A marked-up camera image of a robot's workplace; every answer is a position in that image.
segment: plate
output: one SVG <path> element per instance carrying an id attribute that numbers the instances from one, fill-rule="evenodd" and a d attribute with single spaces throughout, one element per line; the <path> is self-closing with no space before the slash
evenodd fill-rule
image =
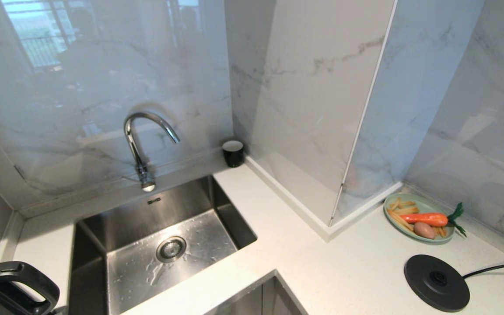
<path id="1" fill-rule="evenodd" d="M 384 200 L 384 215 L 388 218 L 388 221 L 398 229 L 398 231 L 404 233 L 405 235 L 408 235 L 409 237 L 412 237 L 414 239 L 417 239 L 422 242 L 428 242 L 428 243 L 443 243 L 448 241 L 449 239 L 452 238 L 452 235 L 454 235 L 454 226 L 450 223 L 448 223 L 445 227 L 446 229 L 446 237 L 442 237 L 440 235 L 437 235 L 435 239 L 429 239 L 429 238 L 424 238 L 420 237 L 418 235 L 415 235 L 414 233 L 409 232 L 406 230 L 402 225 L 396 223 L 394 219 L 390 217 L 388 214 L 388 209 L 390 207 L 390 204 L 396 202 L 397 198 L 401 198 L 402 201 L 413 201 L 416 203 L 416 207 L 420 210 L 420 214 L 426 214 L 426 213 L 442 213 L 444 215 L 449 215 L 449 213 L 446 213 L 444 210 L 442 210 L 439 206 L 435 205 L 433 202 L 431 202 L 428 199 L 425 199 L 421 196 L 416 196 L 416 195 L 410 195 L 408 193 L 395 193 L 394 195 L 389 195 L 386 197 Z"/>

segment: potato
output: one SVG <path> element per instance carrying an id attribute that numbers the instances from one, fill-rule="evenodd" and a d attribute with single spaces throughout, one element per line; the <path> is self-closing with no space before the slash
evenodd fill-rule
<path id="1" fill-rule="evenodd" d="M 434 229 L 427 223 L 417 222 L 413 225 L 413 231 L 420 237 L 434 239 L 437 237 L 437 233 Z"/>

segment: quartz countertop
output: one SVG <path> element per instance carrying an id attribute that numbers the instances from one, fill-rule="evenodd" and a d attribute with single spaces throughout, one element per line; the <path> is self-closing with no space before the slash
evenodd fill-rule
<path id="1" fill-rule="evenodd" d="M 158 189 L 191 177 L 166 175 Z M 446 244 L 430 245 L 398 232 L 380 205 L 325 242 L 246 165 L 214 177 L 258 240 L 125 315 L 154 315 L 158 309 L 162 314 L 202 315 L 273 271 L 310 315 L 442 314 L 410 289 L 403 273 L 409 257 L 432 255 L 461 274 L 504 263 L 504 252 L 476 236 L 471 226 L 466 239 L 454 235 Z M 65 306 L 74 223 L 141 197 L 134 185 L 30 219 L 14 259 L 53 279 L 62 294 L 58 307 Z M 504 269 L 468 278 L 467 283 L 470 303 L 460 314 L 504 314 Z"/>

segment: faucet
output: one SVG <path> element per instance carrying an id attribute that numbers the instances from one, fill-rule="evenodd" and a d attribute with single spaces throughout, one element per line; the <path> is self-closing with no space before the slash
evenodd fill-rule
<path id="1" fill-rule="evenodd" d="M 166 122 L 166 120 L 162 119 L 161 116 L 148 112 L 136 112 L 130 114 L 126 121 L 124 122 L 124 133 L 126 134 L 126 138 L 128 139 L 129 148 L 132 150 L 133 158 L 136 160 L 136 171 L 137 175 L 140 178 L 141 189 L 150 192 L 153 191 L 155 183 L 153 174 L 147 169 L 147 164 L 143 162 L 140 156 L 140 152 L 137 149 L 137 143 L 133 138 L 132 134 L 132 121 L 136 118 L 146 118 L 156 122 L 159 126 L 161 126 L 166 134 L 170 137 L 174 144 L 180 142 L 180 138 L 176 135 L 176 132 L 170 127 L 170 124 Z"/>

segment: sink drain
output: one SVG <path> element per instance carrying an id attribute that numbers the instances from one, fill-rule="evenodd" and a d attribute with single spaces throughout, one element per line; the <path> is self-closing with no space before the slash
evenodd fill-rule
<path id="1" fill-rule="evenodd" d="M 157 258 L 163 263 L 171 263 L 184 255 L 186 241 L 181 237 L 169 237 L 157 248 Z"/>

